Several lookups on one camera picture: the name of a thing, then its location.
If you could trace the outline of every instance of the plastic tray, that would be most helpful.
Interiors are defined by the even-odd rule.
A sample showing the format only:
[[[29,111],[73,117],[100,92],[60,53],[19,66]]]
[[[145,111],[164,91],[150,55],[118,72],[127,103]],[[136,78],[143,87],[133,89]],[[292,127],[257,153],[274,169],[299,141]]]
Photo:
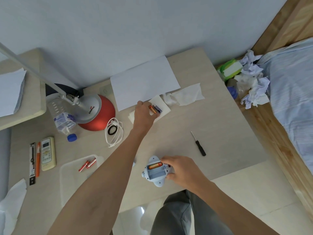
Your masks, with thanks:
[[[89,169],[85,168],[83,171],[78,170],[84,163],[97,159],[96,163]],[[81,186],[81,184],[90,177],[94,171],[104,162],[103,157],[99,157],[96,154],[77,159],[72,162],[68,162],[60,168],[60,193],[61,193],[61,205],[65,206],[66,202],[72,197],[75,191]]]

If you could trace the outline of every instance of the cooper logo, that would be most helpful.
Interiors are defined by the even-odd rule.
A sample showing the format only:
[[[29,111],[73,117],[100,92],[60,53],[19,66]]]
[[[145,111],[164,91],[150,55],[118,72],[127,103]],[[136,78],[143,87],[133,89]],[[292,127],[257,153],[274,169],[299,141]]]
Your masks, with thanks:
[[[93,109],[94,109],[94,106],[90,106],[89,114],[92,112]]]

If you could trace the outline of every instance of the gray pants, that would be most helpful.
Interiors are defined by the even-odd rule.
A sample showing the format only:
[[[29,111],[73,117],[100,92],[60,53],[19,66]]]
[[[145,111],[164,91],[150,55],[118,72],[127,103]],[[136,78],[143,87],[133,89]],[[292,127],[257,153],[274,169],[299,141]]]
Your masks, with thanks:
[[[196,235],[233,235],[209,205],[194,193],[183,190],[167,197],[154,220],[151,235],[189,235],[191,209]]]

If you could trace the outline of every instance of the white plastic container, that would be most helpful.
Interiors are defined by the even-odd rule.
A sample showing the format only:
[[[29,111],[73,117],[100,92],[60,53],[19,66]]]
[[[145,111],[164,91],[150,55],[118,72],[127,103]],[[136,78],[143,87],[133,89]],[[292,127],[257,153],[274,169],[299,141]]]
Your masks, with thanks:
[[[66,102],[60,97],[50,100],[47,103],[47,107],[53,117],[53,121],[57,130],[67,136],[69,142],[73,142],[77,139],[76,134],[74,134],[74,128],[76,126],[75,119],[73,115],[69,114]]]
[[[91,162],[94,158],[96,158],[97,161],[93,166],[88,169],[84,168],[81,172],[78,171],[87,160]],[[87,180],[102,163],[104,163],[103,157],[92,154],[61,166],[60,193],[62,207],[65,206],[66,202],[72,197],[81,184],[83,184],[83,182]]]

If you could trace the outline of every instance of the screwdriver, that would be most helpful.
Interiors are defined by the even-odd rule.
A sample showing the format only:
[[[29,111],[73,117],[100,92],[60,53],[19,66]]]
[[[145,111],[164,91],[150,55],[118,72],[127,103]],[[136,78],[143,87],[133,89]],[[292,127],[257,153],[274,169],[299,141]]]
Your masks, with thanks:
[[[192,132],[192,131],[191,131],[191,134],[192,134],[192,135],[193,135],[193,137],[195,138],[195,140],[196,140],[196,144],[197,144],[198,149],[199,149],[199,151],[201,152],[202,156],[205,156],[205,155],[206,155],[205,151],[204,151],[204,150],[203,150],[203,148],[201,147],[201,145],[200,145],[199,141],[196,139],[196,137],[194,136],[194,134],[193,134],[193,132]]]

